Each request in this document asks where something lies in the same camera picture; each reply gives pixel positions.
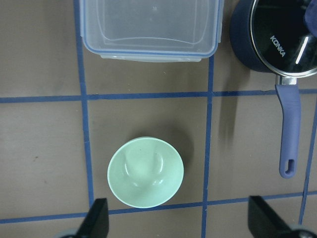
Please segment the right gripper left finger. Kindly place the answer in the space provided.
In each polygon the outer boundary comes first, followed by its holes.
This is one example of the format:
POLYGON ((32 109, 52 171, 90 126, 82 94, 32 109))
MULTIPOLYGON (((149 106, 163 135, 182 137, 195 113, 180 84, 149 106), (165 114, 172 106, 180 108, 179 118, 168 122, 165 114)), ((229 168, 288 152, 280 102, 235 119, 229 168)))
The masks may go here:
POLYGON ((108 204, 106 198, 94 201, 83 223, 76 232, 76 238, 106 238, 109 232, 108 204))

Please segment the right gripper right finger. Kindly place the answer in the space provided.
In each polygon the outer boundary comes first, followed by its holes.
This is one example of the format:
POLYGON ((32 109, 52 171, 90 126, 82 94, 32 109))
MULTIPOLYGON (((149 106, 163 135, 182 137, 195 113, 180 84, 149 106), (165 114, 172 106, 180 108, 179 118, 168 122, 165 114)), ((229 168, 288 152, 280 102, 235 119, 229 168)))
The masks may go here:
POLYGON ((290 238, 292 233, 261 196, 249 196, 248 229, 254 238, 290 238))

